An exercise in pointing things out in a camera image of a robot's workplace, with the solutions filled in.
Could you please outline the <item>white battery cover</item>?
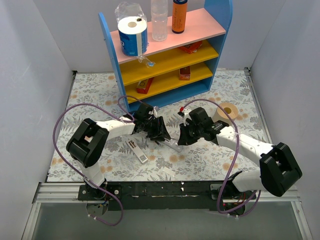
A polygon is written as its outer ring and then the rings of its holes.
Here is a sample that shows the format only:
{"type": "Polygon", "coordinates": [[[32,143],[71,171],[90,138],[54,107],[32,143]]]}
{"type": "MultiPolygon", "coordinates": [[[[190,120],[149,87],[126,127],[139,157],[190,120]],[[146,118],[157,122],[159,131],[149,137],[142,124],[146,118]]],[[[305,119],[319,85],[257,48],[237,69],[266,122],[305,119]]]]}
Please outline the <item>white battery cover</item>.
{"type": "Polygon", "coordinates": [[[164,167],[164,168],[162,169],[162,171],[163,171],[164,173],[170,175],[171,177],[174,177],[174,178],[176,177],[176,173],[175,173],[173,170],[171,170],[171,169],[169,169],[169,168],[167,168],[167,167],[164,167]]]}

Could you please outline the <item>small white display remote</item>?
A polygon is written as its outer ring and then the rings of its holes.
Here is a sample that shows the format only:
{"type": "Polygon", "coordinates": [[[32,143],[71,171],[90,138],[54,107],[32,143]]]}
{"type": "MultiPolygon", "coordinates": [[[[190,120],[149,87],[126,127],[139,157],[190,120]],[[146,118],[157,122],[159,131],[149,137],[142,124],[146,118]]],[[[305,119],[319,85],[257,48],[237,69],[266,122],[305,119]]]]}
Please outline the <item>small white display remote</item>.
{"type": "Polygon", "coordinates": [[[178,142],[176,139],[170,139],[170,140],[166,139],[163,143],[178,153],[180,153],[183,150],[183,147],[178,145],[178,142]]]}

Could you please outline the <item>long white remote control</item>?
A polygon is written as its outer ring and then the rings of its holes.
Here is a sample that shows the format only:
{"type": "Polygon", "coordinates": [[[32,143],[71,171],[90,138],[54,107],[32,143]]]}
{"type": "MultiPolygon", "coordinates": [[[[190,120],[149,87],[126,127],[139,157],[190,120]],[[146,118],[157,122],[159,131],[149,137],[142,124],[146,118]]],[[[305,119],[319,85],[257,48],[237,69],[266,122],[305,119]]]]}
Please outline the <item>long white remote control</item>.
{"type": "Polygon", "coordinates": [[[148,157],[143,153],[140,147],[133,140],[127,140],[126,144],[130,147],[133,153],[137,156],[139,161],[144,164],[148,161],[148,157]]]}

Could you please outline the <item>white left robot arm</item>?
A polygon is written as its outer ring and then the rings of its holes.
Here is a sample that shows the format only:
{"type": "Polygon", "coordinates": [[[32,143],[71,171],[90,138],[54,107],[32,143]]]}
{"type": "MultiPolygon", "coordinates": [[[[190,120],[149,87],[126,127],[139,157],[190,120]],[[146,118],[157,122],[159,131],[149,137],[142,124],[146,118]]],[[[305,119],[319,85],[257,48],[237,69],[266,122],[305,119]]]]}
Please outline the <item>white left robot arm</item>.
{"type": "Polygon", "coordinates": [[[66,145],[66,150],[79,165],[84,181],[90,185],[89,194],[95,200],[106,196],[106,181],[99,166],[99,159],[108,140],[146,132],[151,141],[171,139],[162,116],[154,107],[141,103],[138,110],[117,117],[115,120],[94,121],[86,118],[66,145]]]}

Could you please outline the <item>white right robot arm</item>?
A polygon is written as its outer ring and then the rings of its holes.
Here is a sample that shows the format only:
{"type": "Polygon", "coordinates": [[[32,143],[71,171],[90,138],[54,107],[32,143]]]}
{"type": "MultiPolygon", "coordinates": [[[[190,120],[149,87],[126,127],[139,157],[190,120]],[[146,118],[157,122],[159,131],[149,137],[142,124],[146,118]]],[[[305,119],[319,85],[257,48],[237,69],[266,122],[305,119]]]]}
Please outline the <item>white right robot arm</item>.
{"type": "Polygon", "coordinates": [[[267,191],[281,197],[303,175],[291,149],[284,143],[260,142],[237,134],[228,123],[214,122],[204,108],[178,112],[184,122],[179,125],[179,146],[189,146],[203,138],[248,158],[259,166],[255,171],[239,171],[228,177],[223,196],[237,199],[246,191],[267,191]]]}

